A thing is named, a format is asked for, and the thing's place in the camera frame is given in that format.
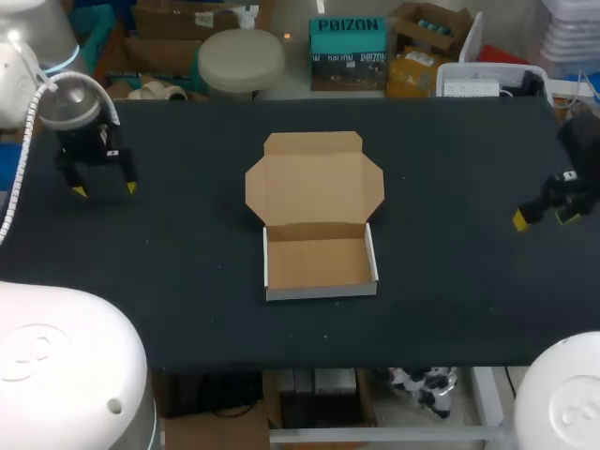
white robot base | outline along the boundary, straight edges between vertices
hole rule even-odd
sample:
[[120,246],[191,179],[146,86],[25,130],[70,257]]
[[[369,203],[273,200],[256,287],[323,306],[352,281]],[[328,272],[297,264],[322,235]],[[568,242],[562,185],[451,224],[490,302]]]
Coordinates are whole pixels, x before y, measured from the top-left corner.
[[143,345],[85,292],[0,282],[0,447],[159,450]]

black cable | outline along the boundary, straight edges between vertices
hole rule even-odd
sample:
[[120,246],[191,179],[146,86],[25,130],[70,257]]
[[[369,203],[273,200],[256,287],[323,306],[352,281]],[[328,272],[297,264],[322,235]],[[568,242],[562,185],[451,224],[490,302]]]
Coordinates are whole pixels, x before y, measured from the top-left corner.
[[508,366],[504,366],[504,372],[506,373],[506,379],[510,384],[510,390],[513,391],[513,397],[517,398],[517,390],[515,389],[515,385],[513,384],[513,379],[510,377],[510,372],[508,371]]
[[243,415],[248,414],[250,411],[252,411],[254,409],[254,407],[256,406],[257,403],[258,402],[255,401],[250,406],[248,406],[245,410],[240,411],[240,412],[236,412],[235,414],[223,414],[223,413],[218,412],[218,411],[211,411],[211,413],[215,417],[218,417],[220,419],[237,419],[239,417],[242,417]]

white cable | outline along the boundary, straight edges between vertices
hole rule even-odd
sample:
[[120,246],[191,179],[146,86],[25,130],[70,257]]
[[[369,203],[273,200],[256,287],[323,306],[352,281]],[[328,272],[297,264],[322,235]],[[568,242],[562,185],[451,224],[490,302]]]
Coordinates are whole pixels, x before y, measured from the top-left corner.
[[580,70],[579,71],[579,76],[577,77],[577,87],[575,88],[575,98],[573,98],[573,100],[571,100],[570,103],[567,103],[566,105],[562,105],[562,106],[557,106],[554,105],[554,108],[557,110],[567,110],[567,109],[571,109],[573,107],[573,105],[575,105],[579,99],[579,87],[581,86],[581,74],[583,72]]
[[[60,82],[61,80],[66,79],[82,80],[94,90],[96,90],[109,109],[111,121],[116,126],[121,125],[121,121],[119,120],[119,114],[117,113],[116,108],[114,107],[113,100],[110,98],[110,96],[107,94],[107,92],[104,90],[104,88],[100,85],[99,82],[80,72],[58,73],[56,75],[51,76],[49,82],[50,85],[53,85],[57,82]],[[36,121],[36,114],[38,113],[39,101],[49,89],[50,86],[48,84],[42,84],[34,94],[34,97],[31,100],[31,104],[29,105],[29,110],[27,110],[25,132],[22,137],[21,156],[19,157],[17,173],[15,175],[15,180],[12,183],[12,190],[10,191],[10,197],[8,199],[7,213],[4,217],[4,221],[2,222],[2,226],[0,227],[0,245],[2,245],[5,238],[7,237],[8,230],[10,230],[10,225],[12,225],[12,219],[14,218],[15,213],[17,211],[17,203],[19,202],[19,194],[21,193],[21,187],[23,185],[25,167],[27,166],[27,159],[29,158],[29,147],[31,146],[31,140],[33,138],[34,123]]]

white stool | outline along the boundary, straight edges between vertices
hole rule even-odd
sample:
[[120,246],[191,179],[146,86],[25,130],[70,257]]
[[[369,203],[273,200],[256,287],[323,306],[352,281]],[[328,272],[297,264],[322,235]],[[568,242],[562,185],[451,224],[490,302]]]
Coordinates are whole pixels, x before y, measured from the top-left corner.
[[252,99],[285,68],[283,46],[263,30],[227,30],[207,39],[198,58],[210,97]]
[[121,311],[0,282],[0,448],[161,448],[143,345]]
[[520,450],[600,449],[600,333],[565,339],[535,360],[515,428]]

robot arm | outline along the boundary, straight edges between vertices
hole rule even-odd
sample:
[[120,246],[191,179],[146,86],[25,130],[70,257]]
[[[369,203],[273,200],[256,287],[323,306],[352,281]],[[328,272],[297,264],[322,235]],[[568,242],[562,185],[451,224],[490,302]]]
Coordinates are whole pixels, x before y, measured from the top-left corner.
[[3,0],[0,36],[5,37],[0,42],[0,90],[7,100],[0,102],[0,128],[25,127],[17,175],[0,226],[1,245],[15,215],[38,112],[61,143],[54,165],[73,192],[89,195],[78,163],[117,165],[129,194],[136,190],[137,174],[130,150],[120,144],[121,124],[113,101],[85,74],[59,1]]

